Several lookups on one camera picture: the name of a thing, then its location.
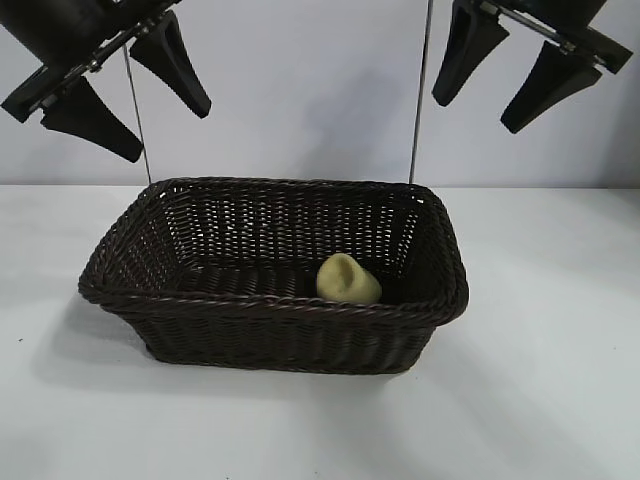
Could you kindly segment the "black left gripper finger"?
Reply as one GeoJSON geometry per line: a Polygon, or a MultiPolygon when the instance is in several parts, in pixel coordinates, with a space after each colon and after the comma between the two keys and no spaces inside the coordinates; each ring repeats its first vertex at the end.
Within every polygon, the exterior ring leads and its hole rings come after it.
{"type": "Polygon", "coordinates": [[[211,99],[190,61],[175,13],[164,12],[147,30],[131,46],[130,56],[164,82],[196,116],[206,118],[211,99]]]}
{"type": "Polygon", "coordinates": [[[42,126],[96,144],[136,163],[141,141],[105,105],[88,80],[80,77],[43,109],[42,126]]]}

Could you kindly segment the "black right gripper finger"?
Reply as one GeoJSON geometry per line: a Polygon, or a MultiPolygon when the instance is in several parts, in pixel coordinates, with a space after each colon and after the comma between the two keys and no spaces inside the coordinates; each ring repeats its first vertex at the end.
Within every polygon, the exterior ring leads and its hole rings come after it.
{"type": "Polygon", "coordinates": [[[520,132],[545,111],[595,85],[602,73],[587,59],[545,42],[524,84],[504,110],[502,124],[520,132]]]}
{"type": "Polygon", "coordinates": [[[474,70],[508,36],[494,4],[454,4],[446,51],[432,96],[448,106],[474,70]]]}

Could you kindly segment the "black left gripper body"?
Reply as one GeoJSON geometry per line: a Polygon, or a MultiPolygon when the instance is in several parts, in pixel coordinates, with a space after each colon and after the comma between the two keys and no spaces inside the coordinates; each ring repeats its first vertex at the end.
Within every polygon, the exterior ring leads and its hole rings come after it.
{"type": "Polygon", "coordinates": [[[41,62],[2,108],[23,123],[50,94],[99,69],[172,1],[3,1],[1,25],[41,62]]]}

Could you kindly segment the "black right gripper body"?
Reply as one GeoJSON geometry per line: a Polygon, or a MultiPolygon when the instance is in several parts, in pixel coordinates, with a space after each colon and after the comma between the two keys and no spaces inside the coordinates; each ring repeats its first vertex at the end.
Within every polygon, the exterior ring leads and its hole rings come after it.
{"type": "Polygon", "coordinates": [[[456,1],[454,4],[494,4],[501,16],[545,37],[562,50],[587,58],[597,69],[616,74],[632,51],[591,27],[603,1],[456,1]]]}

